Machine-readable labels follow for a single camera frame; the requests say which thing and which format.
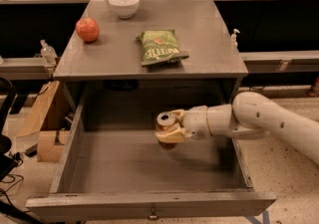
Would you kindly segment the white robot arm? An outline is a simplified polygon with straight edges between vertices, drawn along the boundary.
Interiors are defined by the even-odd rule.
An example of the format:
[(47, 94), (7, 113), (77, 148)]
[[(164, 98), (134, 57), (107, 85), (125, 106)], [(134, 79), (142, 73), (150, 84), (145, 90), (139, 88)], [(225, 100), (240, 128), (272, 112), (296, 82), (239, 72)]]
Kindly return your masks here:
[(156, 137), (161, 144), (214, 136), (258, 139), (268, 133), (319, 163), (319, 122), (291, 112), (256, 92), (240, 93), (227, 105), (162, 112), (157, 117)]

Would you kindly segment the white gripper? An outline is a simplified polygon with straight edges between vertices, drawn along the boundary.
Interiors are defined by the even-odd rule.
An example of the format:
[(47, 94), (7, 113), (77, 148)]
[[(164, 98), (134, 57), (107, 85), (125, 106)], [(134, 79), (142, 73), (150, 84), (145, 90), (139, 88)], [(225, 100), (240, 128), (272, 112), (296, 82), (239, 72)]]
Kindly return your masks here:
[(169, 128), (158, 127), (156, 131), (157, 139), (162, 143), (180, 143), (186, 138), (202, 140), (209, 138), (207, 125), (207, 106), (200, 106), (185, 110), (173, 110), (170, 112), (172, 123), (178, 124)]

